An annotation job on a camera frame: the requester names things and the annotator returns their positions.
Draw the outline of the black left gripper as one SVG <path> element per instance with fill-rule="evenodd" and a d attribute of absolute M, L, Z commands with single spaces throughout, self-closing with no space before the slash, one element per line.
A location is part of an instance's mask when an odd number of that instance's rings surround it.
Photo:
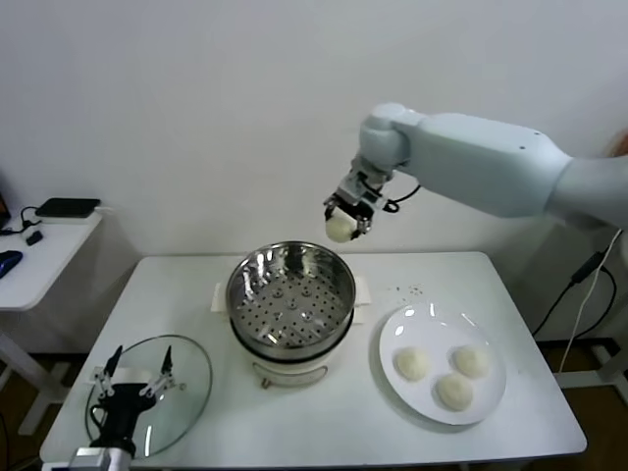
<path fill-rule="evenodd" d="M 90 442 L 92 447 L 136 449 L 132 440 L 139 416 L 153 408 L 157 399 L 178 384 L 173 374 L 172 347 L 169 345 L 163 359 L 160 374 L 147 385 L 116 384 L 112 380 L 123 353 L 121 345 L 95 374 L 98 401 L 90 407 L 90 420 L 98 436 Z"/>

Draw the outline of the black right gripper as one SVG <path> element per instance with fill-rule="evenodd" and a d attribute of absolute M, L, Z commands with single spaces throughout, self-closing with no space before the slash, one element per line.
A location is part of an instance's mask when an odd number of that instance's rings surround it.
<path fill-rule="evenodd" d="M 352 205 L 350 215 L 355 221 L 351 238 L 366 236 L 372 229 L 373 209 L 383 209 L 386 204 L 384 186 L 392 178 L 391 171 L 377 168 L 363 156 L 355 156 L 348 174 L 340 180 L 336 193 L 325 199 L 324 218 L 330 220 L 336 217 L 343 202 L 346 202 Z"/>

